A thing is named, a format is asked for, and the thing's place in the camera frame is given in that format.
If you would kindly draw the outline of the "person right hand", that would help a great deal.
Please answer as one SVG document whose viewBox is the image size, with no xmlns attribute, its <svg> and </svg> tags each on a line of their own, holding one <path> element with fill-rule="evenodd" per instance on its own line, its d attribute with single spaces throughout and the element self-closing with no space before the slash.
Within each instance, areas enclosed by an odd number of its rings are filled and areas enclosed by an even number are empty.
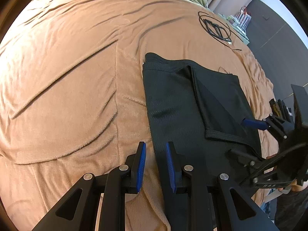
<svg viewBox="0 0 308 231">
<path fill-rule="evenodd" d="M 303 191 L 307 187 L 307 182 L 304 182 L 303 185 L 298 185 L 296 181 L 293 181 L 285 188 L 278 188 L 279 191 L 283 191 L 286 188 L 290 188 L 291 191 L 300 192 Z"/>
</svg>

